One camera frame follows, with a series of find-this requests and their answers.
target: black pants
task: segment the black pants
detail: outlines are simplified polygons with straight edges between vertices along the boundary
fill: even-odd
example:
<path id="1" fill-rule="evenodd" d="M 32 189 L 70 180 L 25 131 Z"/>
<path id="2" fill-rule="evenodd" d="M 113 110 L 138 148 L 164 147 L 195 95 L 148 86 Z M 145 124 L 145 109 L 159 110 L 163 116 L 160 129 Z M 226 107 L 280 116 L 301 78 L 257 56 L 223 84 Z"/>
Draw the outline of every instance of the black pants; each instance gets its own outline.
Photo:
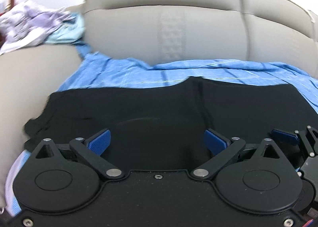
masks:
<path id="1" fill-rule="evenodd" d="M 43 138 L 68 143 L 111 131 L 102 157 L 124 170 L 192 170 L 211 158 L 203 133 L 260 143 L 273 128 L 318 128 L 318 115 L 292 85 L 249 86 L 190 77 L 151 89 L 76 89 L 53 93 L 41 116 L 25 125 L 32 151 Z M 297 167 L 297 146 L 278 142 Z"/>

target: pile of clothes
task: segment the pile of clothes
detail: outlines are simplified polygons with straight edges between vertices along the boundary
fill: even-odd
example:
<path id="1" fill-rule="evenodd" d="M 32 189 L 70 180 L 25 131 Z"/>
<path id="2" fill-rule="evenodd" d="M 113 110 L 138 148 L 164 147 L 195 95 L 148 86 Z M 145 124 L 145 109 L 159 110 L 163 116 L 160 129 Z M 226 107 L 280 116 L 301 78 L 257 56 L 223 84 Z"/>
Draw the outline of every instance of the pile of clothes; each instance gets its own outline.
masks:
<path id="1" fill-rule="evenodd" d="M 0 16 L 0 34 L 5 42 L 0 55 L 21 47 L 73 43 L 85 31 L 80 13 L 47 9 L 32 1 L 21 2 Z"/>

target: couch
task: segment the couch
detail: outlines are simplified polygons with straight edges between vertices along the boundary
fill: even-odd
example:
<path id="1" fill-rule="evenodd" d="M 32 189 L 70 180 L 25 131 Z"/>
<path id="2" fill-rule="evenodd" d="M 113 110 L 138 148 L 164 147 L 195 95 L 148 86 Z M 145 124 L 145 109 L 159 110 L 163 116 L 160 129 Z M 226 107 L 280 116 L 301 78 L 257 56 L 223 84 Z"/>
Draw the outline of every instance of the couch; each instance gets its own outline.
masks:
<path id="1" fill-rule="evenodd" d="M 280 61 L 318 78 L 318 16 L 289 0 L 85 0 L 93 51 L 150 65 L 186 59 Z M 0 207 L 7 173 L 28 137 L 23 125 L 77 70 L 72 45 L 39 45 L 0 56 Z"/>

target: sofa armrest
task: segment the sofa armrest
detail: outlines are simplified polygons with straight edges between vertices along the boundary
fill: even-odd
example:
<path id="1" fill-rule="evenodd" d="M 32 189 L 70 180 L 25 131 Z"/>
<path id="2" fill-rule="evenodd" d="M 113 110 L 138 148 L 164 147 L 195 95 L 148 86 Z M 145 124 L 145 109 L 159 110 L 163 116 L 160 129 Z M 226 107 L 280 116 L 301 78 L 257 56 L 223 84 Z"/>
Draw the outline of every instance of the sofa armrest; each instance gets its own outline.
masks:
<path id="1" fill-rule="evenodd" d="M 40 45 L 0 56 L 0 207 L 7 173 L 28 139 L 23 125 L 41 114 L 47 97 L 80 63 L 71 45 Z"/>

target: blue cloth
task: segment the blue cloth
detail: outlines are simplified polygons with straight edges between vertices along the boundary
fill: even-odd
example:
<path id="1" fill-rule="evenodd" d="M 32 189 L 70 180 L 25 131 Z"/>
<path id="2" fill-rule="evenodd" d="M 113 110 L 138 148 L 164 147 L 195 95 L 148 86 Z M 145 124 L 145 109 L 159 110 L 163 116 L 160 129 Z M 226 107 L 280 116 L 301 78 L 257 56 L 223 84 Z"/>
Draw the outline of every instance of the blue cloth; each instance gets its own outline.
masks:
<path id="1" fill-rule="evenodd" d="M 74 19 L 71 21 L 64 21 L 63 24 L 53 33 L 51 33 L 45 44 L 67 44 L 79 40 L 85 31 L 84 19 L 78 12 L 72 13 Z"/>
<path id="2" fill-rule="evenodd" d="M 318 80 L 288 64 L 214 59 L 177 61 L 150 66 L 134 58 L 117 60 L 101 53 L 90 53 L 89 45 L 81 41 L 77 42 L 76 48 L 83 62 L 58 91 L 102 87 L 163 87 L 178 84 L 189 76 L 257 86 L 290 83 L 318 113 Z M 5 196 L 7 211 L 11 215 L 20 212 L 12 191 L 12 183 L 29 156 L 30 152 L 24 151 L 19 161 L 11 167 L 7 177 Z"/>

